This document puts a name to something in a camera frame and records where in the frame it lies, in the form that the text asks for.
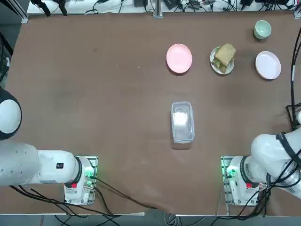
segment black cable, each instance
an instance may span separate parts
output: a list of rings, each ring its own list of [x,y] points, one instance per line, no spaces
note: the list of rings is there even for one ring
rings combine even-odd
[[[183,2],[184,0],[182,0],[178,5],[177,5],[177,8],[175,8],[175,10],[174,10],[174,13],[177,11],[177,9],[180,7],[180,8],[183,8],[183,4],[182,4],[182,2]]]
[[[299,30],[296,42],[295,42],[295,46],[293,49],[293,58],[292,58],[292,64],[291,64],[291,105],[292,105],[292,117],[293,117],[293,123],[292,123],[292,130],[296,130],[297,129],[297,120],[296,120],[296,111],[295,111],[295,95],[294,95],[294,85],[293,85],[293,80],[294,80],[294,69],[295,69],[295,64],[296,64],[296,60],[297,60],[297,56],[299,51],[297,51],[296,53],[296,49],[297,49],[297,44],[299,42],[299,37],[301,34],[301,28]]]
[[[298,5],[298,3],[296,5],[295,5],[295,3],[296,3],[296,0],[293,0],[293,4],[292,5],[288,6],[286,4],[285,6],[287,7],[287,9],[292,9],[292,8],[294,8],[294,7],[296,7]]]
[[[120,5],[120,8],[119,8],[119,11],[118,11],[118,13],[120,13],[120,11],[121,11],[121,8],[122,8],[123,1],[124,1],[124,0],[121,0],[121,5]]]
[[[55,203],[55,204],[61,204],[61,205],[74,206],[74,207],[77,207],[77,208],[80,208],[80,209],[83,209],[83,210],[88,210],[88,211],[91,211],[91,212],[94,212],[94,213],[102,214],[105,218],[107,218],[108,220],[110,220],[112,223],[116,224],[117,226],[120,226],[119,224],[117,224],[115,221],[112,220],[113,218],[110,218],[110,215],[108,215],[108,214],[106,214],[106,213],[103,213],[103,212],[100,212],[100,211],[97,211],[97,210],[92,210],[92,209],[89,209],[89,208],[86,208],[86,207],[83,207],[83,206],[74,205],[74,204],[71,204],[71,203],[60,202],[60,201],[58,201],[58,200],[52,201],[52,200],[54,200],[54,199],[49,199],[49,198],[46,198],[46,199],[45,199],[45,198],[42,198],[42,197],[38,198],[38,197],[35,197],[34,194],[31,194],[31,193],[30,193],[31,195],[29,195],[29,194],[27,194],[27,193],[22,192],[22,191],[20,191],[19,189],[17,189],[17,188],[14,187],[14,186],[10,186],[10,187],[13,188],[15,191],[17,191],[18,193],[20,193],[20,194],[22,194],[22,195],[24,195],[24,196],[26,196],[26,197],[29,197],[29,198],[38,200],[38,201],[47,202],[47,203],[52,203],[52,204]]]
[[[279,8],[279,9],[281,9],[281,10],[283,10],[283,9],[284,9],[284,8],[281,8],[281,7],[279,6],[279,4],[278,4],[278,3],[276,3],[276,4],[277,4],[277,6],[278,6],[278,8]]]
[[[151,4],[152,9],[155,11],[155,8],[154,8],[154,6],[152,5],[151,0],[150,0],[150,4]]]
[[[233,9],[234,11],[236,11],[235,8],[234,8],[234,6],[233,6],[230,2],[225,1],[225,0],[221,0],[221,1],[224,1],[224,2],[228,3],[229,5],[231,5],[232,9]]]
[[[145,12],[147,12],[146,6],[147,6],[147,0],[143,0],[143,7]]]
[[[146,207],[146,208],[149,208],[149,209],[157,209],[155,207],[152,207],[152,206],[149,206],[149,205],[145,205],[145,204],[143,204],[143,203],[141,203],[141,202],[139,202],[139,201],[131,198],[130,196],[122,193],[121,191],[117,190],[116,188],[112,187],[111,185],[107,184],[106,182],[102,181],[101,179],[98,179],[98,178],[95,178],[95,177],[91,177],[91,178],[94,178],[94,179],[98,180],[99,182],[103,183],[104,185],[106,185],[107,187],[109,187],[110,189],[112,189],[113,191],[119,193],[122,197],[127,198],[127,199],[131,200],[132,202],[134,202],[134,203],[136,203],[136,204],[138,204],[140,206],[143,206],[143,207]]]
[[[114,216],[114,214],[112,214],[112,212],[109,210],[108,205],[107,205],[107,203],[106,203],[106,201],[105,201],[105,199],[104,199],[104,196],[103,196],[103,194],[101,193],[101,191],[100,191],[97,187],[94,187],[94,189],[99,193],[101,199],[103,200],[103,205],[104,205],[104,207],[105,207],[107,213],[110,214],[110,215],[112,215],[112,216]]]
[[[56,9],[55,10],[53,10],[53,12],[51,13],[51,14],[53,14],[56,10],[58,9],[58,6],[56,7]]]
[[[208,12],[204,7],[202,7],[202,6],[199,6],[200,8],[202,8],[203,10],[205,10],[205,12]]]
[[[28,194],[28,195],[32,195],[32,196],[37,197],[37,198],[42,197],[42,198],[47,199],[47,200],[49,200],[49,201],[57,202],[57,200],[55,200],[55,199],[49,199],[49,198],[43,196],[42,194],[40,194],[39,192],[37,192],[37,191],[34,190],[33,188],[30,188],[30,190],[33,191],[33,192],[35,192],[35,193],[38,194],[39,196],[37,196],[37,195],[35,195],[35,194],[32,194],[32,193],[26,191],[21,185],[19,185],[19,188],[21,188],[21,190],[22,190],[23,192],[25,192],[26,194]],[[57,206],[58,208],[60,208],[63,212],[65,212],[65,213],[66,213],[67,215],[69,215],[69,216],[77,216],[77,217],[79,217],[79,218],[86,218],[86,217],[87,217],[87,216],[80,216],[80,215],[76,214],[69,206],[65,205],[65,203],[62,204],[62,205],[63,205],[64,207],[66,207],[67,209],[69,209],[70,212],[73,213],[73,215],[70,214],[70,213],[68,213],[66,210],[64,210],[62,207],[60,207],[58,204],[55,204],[55,203],[54,203],[54,205]]]
[[[194,9],[193,4],[191,3],[191,1],[189,1],[189,3],[190,3],[190,5],[191,5],[193,11],[196,12],[196,10]]]
[[[179,221],[180,221],[180,223],[181,223],[181,226],[183,226],[183,224],[182,224],[182,220],[181,220],[181,217],[179,217]]]
[[[227,8],[223,8],[224,11],[230,11],[231,10],[231,0],[228,0],[228,6]]]
[[[61,226],[66,225],[67,221],[68,221],[70,218],[72,218],[72,216],[69,216],[68,219],[66,219],[66,220],[64,221],[64,223],[61,224]]]
[[[69,225],[69,224],[66,223],[66,222],[71,218],[71,216],[70,216],[65,222],[61,221],[56,215],[55,215],[55,218],[56,218],[59,222],[62,223],[61,226],[62,226],[62,225],[71,226],[71,225]]]
[[[102,0],[97,0],[97,1],[94,3],[92,9],[86,11],[85,14],[88,13],[88,12],[93,12],[93,14],[98,14],[98,10],[97,10],[97,9],[94,9],[94,7],[95,7],[95,5],[96,5],[97,3],[100,3],[101,1],[102,1]]]
[[[209,3],[211,11],[213,12],[213,3],[211,4],[211,2],[209,0],[208,0],[208,3]]]
[[[20,187],[21,190],[22,190],[24,193],[26,193],[27,195],[32,195],[32,196],[34,196],[34,197],[36,197],[36,198],[42,197],[42,198],[45,198],[45,199],[46,199],[45,196],[41,195],[40,193],[38,193],[38,192],[35,191],[35,190],[34,190],[34,192],[36,192],[39,196],[34,195],[34,194],[31,194],[30,192],[26,191],[21,185],[19,185],[19,187]],[[63,209],[62,207],[60,207],[58,204],[55,204],[55,203],[54,203],[54,205],[57,206],[58,208],[60,208],[60,209],[61,209],[63,212],[65,212],[67,215],[72,216],[72,214],[70,214],[68,211],[64,210],[64,209]],[[76,215],[77,215],[71,208],[69,208],[69,207],[67,207],[67,208],[74,214],[73,216],[76,216]]]
[[[265,7],[265,5],[267,4],[267,1],[268,0],[266,0],[266,2],[263,4],[263,6],[258,11],[261,11],[263,9],[263,7]]]

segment clear plastic container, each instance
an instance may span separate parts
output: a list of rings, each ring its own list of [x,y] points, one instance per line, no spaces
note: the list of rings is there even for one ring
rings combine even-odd
[[[175,143],[190,143],[194,138],[193,112],[189,102],[174,102],[171,107],[171,127]]]

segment sandwich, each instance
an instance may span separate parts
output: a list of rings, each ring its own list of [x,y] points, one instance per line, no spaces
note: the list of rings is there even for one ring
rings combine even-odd
[[[222,73],[226,73],[226,69],[231,60],[234,58],[235,52],[236,49],[227,43],[216,50],[214,59],[211,63]]]

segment white plate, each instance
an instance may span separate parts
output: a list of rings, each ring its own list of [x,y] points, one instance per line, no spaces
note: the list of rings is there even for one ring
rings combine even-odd
[[[255,67],[258,74],[268,80],[277,78],[281,73],[281,63],[278,57],[269,51],[263,51],[257,55]]]
[[[216,47],[214,50],[212,50],[212,52],[211,52],[211,54],[210,54],[210,65],[211,65],[212,69],[213,69],[216,73],[218,73],[218,74],[229,74],[229,73],[233,70],[233,68],[234,68],[234,59],[232,59],[232,60],[230,61],[230,63],[229,63],[229,65],[228,65],[228,67],[227,67],[225,73],[221,72],[220,69],[216,68],[216,67],[211,63],[211,62],[213,61],[213,59],[214,59],[216,50],[217,50],[218,48],[220,48],[220,47],[221,47],[221,46],[218,46],[218,47]]]

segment plate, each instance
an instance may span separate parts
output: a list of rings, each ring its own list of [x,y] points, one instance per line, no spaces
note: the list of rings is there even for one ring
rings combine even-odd
[[[255,67],[258,74],[268,80],[277,78],[281,73],[281,63],[278,57],[269,51],[263,51],[257,55]]]
[[[229,74],[229,73],[233,70],[233,68],[234,68],[234,59],[232,59],[232,60],[230,61],[230,63],[228,64],[228,67],[227,67],[225,73],[221,72],[220,69],[218,69],[217,67],[215,67],[215,66],[211,63],[211,62],[213,61],[213,59],[214,59],[214,56],[215,56],[215,53],[216,53],[217,49],[220,48],[220,47],[221,47],[221,46],[218,46],[218,47],[216,47],[214,50],[212,50],[212,52],[211,52],[211,54],[210,54],[210,65],[211,65],[212,69],[213,69],[216,73],[218,73],[218,74]]]
[[[167,51],[166,62],[173,72],[184,73],[191,67],[192,54],[187,46],[174,44]]]

